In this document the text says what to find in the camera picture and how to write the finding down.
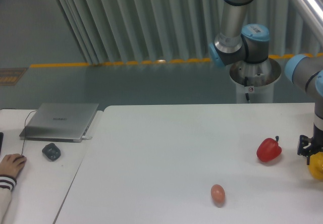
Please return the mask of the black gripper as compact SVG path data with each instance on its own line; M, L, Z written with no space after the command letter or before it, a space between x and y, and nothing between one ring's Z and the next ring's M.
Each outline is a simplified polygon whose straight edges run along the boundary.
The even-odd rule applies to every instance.
M300 135L298 141L297 154L306 157L306 164L310 164L310 157L313 154L322 152L323 147L322 130L315 124L313 125L313 137L309 138L305 135Z

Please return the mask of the forearm in white sleeve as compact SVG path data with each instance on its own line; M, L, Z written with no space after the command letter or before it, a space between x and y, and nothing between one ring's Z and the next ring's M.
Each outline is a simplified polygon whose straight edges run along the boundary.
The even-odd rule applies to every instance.
M12 191L17 184L14 177L1 175L1 222L7 212L8 206L12 199Z

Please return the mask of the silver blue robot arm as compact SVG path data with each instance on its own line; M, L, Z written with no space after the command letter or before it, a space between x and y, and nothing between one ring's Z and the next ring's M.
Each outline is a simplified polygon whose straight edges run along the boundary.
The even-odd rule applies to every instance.
M268 58L268 38L249 36L242 31L248 5L253 0L224 0L220 31L209 45L213 62L226 66L244 61L262 63ZM322 42L322 0L290 0L302 19L310 26L317 40ZM301 135L297 154L308 163L322 152L322 57L303 54L292 57L285 66L285 75L315 101L313 137Z

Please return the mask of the person's hand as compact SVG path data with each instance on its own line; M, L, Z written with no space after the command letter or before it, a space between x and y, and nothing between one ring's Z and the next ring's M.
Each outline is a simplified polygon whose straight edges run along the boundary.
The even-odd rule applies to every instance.
M1 161L1 176L17 178L20 171L24 168L27 158L18 153L8 154Z

